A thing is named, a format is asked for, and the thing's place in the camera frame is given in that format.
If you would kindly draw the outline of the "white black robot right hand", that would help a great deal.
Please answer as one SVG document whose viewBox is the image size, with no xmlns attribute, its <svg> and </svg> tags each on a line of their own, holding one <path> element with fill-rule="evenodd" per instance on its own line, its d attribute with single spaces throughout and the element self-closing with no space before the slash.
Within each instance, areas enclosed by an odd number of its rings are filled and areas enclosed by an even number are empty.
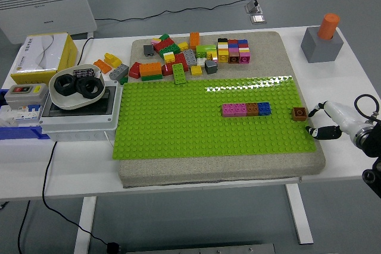
<svg viewBox="0 0 381 254">
<path fill-rule="evenodd" d="M 306 126 L 306 131 L 317 140 L 332 140 L 341 137 L 342 132 L 350 136 L 353 144 L 362 149 L 363 144 L 370 135 L 373 125 L 365 123 L 359 113 L 346 105 L 337 102 L 326 101 L 318 103 L 308 114 L 312 117 L 317 111 L 323 109 L 325 113 L 337 124 L 337 126 L 325 126 L 312 128 Z"/>
</svg>

